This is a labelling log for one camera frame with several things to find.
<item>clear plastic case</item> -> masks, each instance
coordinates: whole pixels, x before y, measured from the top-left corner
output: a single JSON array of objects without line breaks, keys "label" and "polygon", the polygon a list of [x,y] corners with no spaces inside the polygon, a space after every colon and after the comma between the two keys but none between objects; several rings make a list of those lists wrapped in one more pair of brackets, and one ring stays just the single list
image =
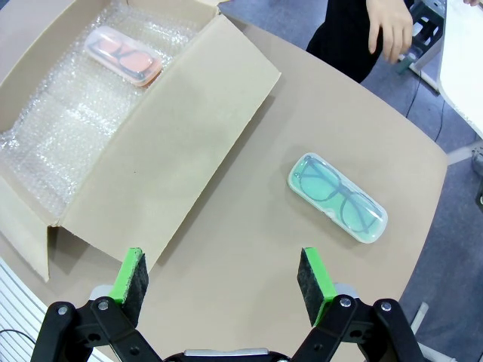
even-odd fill
[{"label": "clear plastic case", "polygon": [[153,49],[109,26],[100,26],[89,34],[84,49],[139,87],[150,83],[162,70],[161,58]]},{"label": "clear plastic case", "polygon": [[294,165],[288,185],[357,241],[374,243],[386,228],[386,210],[315,153]]}]

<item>gray carpet floor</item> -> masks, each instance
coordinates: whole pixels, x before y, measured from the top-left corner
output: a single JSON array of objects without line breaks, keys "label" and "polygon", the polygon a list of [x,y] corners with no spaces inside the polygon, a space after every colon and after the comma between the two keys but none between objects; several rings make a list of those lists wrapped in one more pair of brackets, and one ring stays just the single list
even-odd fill
[{"label": "gray carpet floor", "polygon": [[[0,0],[0,9],[7,2]],[[323,22],[326,7],[327,0],[232,0],[220,6],[223,13],[300,48]],[[436,57],[425,70],[435,77],[438,65]],[[381,59],[363,85],[405,115],[417,83],[412,72],[398,75]],[[473,130],[451,107],[442,110],[442,97],[422,83],[408,118],[433,139],[442,120],[437,143],[446,152],[475,140]],[[401,298],[409,319],[421,302],[429,304],[417,334],[420,342],[464,362],[478,361],[483,352],[483,213],[474,201],[480,182],[469,161],[448,168],[426,244]]]}]

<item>cable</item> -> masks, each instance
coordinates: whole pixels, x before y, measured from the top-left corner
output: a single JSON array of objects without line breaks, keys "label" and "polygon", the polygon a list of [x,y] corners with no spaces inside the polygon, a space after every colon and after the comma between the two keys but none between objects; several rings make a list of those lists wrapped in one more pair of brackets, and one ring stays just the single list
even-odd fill
[{"label": "cable", "polygon": [[420,85],[421,85],[421,71],[420,71],[419,81],[417,82],[416,91],[414,92],[413,100],[411,101],[411,104],[409,105],[408,111],[406,112],[406,118],[409,116],[409,112],[411,111],[411,108],[413,107],[414,101],[415,101],[416,96],[417,96],[417,92],[420,89]]},{"label": "cable", "polygon": [[445,113],[445,104],[446,101],[443,100],[443,107],[441,107],[441,123],[439,124],[439,131],[438,134],[436,134],[435,142],[438,140],[441,130],[443,129],[443,114]]},{"label": "cable", "polygon": [[18,333],[21,336],[24,336],[25,338],[27,338],[31,343],[35,344],[35,340],[27,333],[24,333],[21,330],[0,330],[0,334],[2,333]]}]

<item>cardboard box flap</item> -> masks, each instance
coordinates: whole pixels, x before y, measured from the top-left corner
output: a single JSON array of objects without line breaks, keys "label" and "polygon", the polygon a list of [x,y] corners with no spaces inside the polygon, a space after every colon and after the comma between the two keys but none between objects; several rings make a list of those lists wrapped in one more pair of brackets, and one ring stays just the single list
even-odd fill
[{"label": "cardboard box flap", "polygon": [[0,177],[0,230],[32,268],[48,281],[48,224]]},{"label": "cardboard box flap", "polygon": [[200,35],[149,89],[61,220],[116,259],[142,247],[153,266],[280,76],[223,15]]}]

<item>table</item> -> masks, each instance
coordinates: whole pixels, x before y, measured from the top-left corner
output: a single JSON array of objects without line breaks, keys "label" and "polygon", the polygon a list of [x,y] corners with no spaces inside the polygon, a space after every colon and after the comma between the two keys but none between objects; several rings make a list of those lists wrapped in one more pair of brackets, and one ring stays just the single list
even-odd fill
[{"label": "table", "polygon": [[[67,3],[47,11],[13,0],[0,11],[0,78]],[[310,329],[296,279],[306,246],[366,303],[399,298],[445,178],[443,151],[397,111],[301,49],[236,24],[282,76],[150,273],[138,328],[162,357],[258,346],[293,354]],[[289,170],[308,151],[386,208],[380,240],[360,244],[288,188]],[[44,284],[0,239],[2,258],[47,305],[80,306],[118,271],[119,262],[61,229]],[[345,345],[334,360],[361,359]]]}]

